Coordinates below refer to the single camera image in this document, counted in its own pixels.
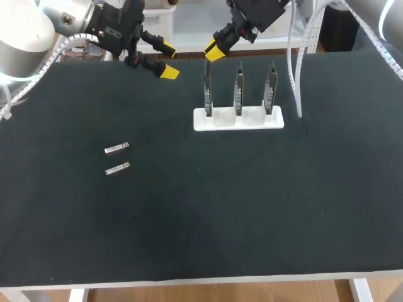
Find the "table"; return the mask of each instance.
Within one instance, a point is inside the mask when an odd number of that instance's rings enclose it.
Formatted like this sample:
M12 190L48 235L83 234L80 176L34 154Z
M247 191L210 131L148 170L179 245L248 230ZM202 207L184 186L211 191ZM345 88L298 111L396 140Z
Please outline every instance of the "table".
M119 62L52 67L0 125L0 288L402 274L401 81L374 53L308 55L298 119L285 57L225 59L215 107L232 103L239 60L245 106L275 61L284 129L193 131L204 60L170 61L174 82Z

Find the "white holder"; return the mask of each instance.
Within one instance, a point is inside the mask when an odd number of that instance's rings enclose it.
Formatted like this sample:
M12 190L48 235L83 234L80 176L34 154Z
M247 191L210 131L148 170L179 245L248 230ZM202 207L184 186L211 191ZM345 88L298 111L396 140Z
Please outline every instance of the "white holder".
M273 106L271 115L266 114L262 106L243 106L242 116L237 116L235 107L213 109L213 116L206 116L205 108L193 111L193 128L195 131L218 130L255 130L284 128L284 119L280 106Z

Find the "cable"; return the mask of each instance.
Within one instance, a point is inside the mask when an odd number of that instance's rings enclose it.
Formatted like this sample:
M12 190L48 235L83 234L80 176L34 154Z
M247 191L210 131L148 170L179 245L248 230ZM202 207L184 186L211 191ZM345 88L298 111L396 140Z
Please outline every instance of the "cable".
M0 121L2 120L3 117L6 117L5 114L10 111L11 106L16 104L16 103L22 103L23 101L20 101L28 92L31 91L32 88L35 87L36 84L41 80L41 78L47 73L49 70L50 66L56 61L57 57L62 53L62 51L66 48L66 46L74 41L74 40L89 40L91 42L98 43L98 38L94 35L90 35L87 33L78 33L74 36L70 36L69 38L66 38L53 52L53 54L50 56L50 58L45 62L45 64L42 66L40 71L34 78L31 80L28 85L26 85L11 101L11 103L7 103L1 110L0 110Z
M346 1L340 0L353 14L358 23L361 25L363 30L365 31L368 38L371 40L373 46L378 50L379 54L386 61L389 67L395 72L395 74L403 81L403 69L402 67L395 61L393 56L388 52L388 50L384 47L382 42L378 39L377 35L373 32L368 24L365 23L352 9L348 6Z
M297 59L297 67L295 69L295 104L297 105L297 113L298 117L302 117L302 105L301 105L301 89L300 89L300 80L301 80L301 70L302 70L302 62L304 59L305 49L308 47L309 38L312 36L312 30L314 29L314 23L316 19L322 14L323 10L327 5L332 2L340 3L345 5L356 18L357 22L364 29L365 33L368 35L369 39L378 50L379 54L383 57L389 67L397 74L397 76L403 81L403 69L400 65L394 60L393 56L386 50L383 46L382 42L378 39L373 30L367 25L352 9L348 6L345 0L325 0L320 3L317 9L314 11L312 16L309 19L307 27L304 31L304 40L302 42L302 47L298 52Z
M10 93L10 90L8 89L7 85L5 85L5 84L1 84L1 85L3 87L4 93L7 98L7 110L4 113L4 118L6 120L8 120L11 117L11 112L10 112L11 111L11 93Z
M305 49L308 47L309 38L312 36L312 31L314 30L314 23L317 18L322 14L327 5L336 2L335 0L324 0L318 4L317 9L314 11L312 16L309 19L307 27L304 31L304 40L302 42L302 47L298 52L297 66L295 68L295 104L297 105L297 114L298 117L302 117L302 103L301 103L301 70L302 70L302 61L304 59Z
M287 40L287 67L288 67L288 77L290 78L291 88L295 94L295 81L292 70L292 61L291 61L291 39L292 39L292 31L295 25L295 18L297 17L297 4L295 0L292 0L292 8L291 8L291 20L290 20L290 29L288 30L288 40Z

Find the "floor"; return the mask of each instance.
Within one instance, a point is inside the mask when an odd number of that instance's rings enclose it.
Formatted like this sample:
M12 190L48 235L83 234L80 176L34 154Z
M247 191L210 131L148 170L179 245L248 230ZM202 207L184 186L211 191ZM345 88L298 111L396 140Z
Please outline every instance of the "floor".
M369 279L374 302L384 302L402 278ZM47 291L51 302L68 302L69 291ZM155 286L93 289L88 302L354 302L347 280ZM0 302L7 302L0 294Z

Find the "small metal component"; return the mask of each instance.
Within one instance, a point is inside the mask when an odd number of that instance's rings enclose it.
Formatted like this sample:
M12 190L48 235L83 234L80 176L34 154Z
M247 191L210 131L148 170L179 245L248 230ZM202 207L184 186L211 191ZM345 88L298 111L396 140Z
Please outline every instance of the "small metal component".
M204 107L206 109L207 116L213 116L213 101L211 90L211 76L210 76L211 63L206 60L206 70L204 75Z
M122 165L118 165L118 166L116 166L116 167L114 167L114 168L111 168L111 169L106 170L105 173L106 173L106 175L111 175L111 174L114 174L114 173L116 173L116 172L125 170L125 169L127 169L127 168L129 168L129 167L130 167L130 163L129 163L129 162L126 162L126 163L124 163L124 164L122 164Z
M73 22L73 19L70 16L64 16L62 18L62 21L66 25L71 25L71 23Z
M271 115L273 112L273 105L275 103L276 96L276 86L277 86L277 71L275 63L272 62L269 65L269 71L267 74L266 83L264 84L264 94L263 94L263 103L264 110L267 115Z
M110 148L106 148L105 149L105 154L112 154L112 153L115 153L117 151L121 151L123 149L126 149L128 147L129 147L128 143L121 143L119 145L116 145L116 146L113 146L113 147L110 147Z
M242 115L242 104L244 102L244 72L242 62L239 64L234 85L234 106L237 116Z

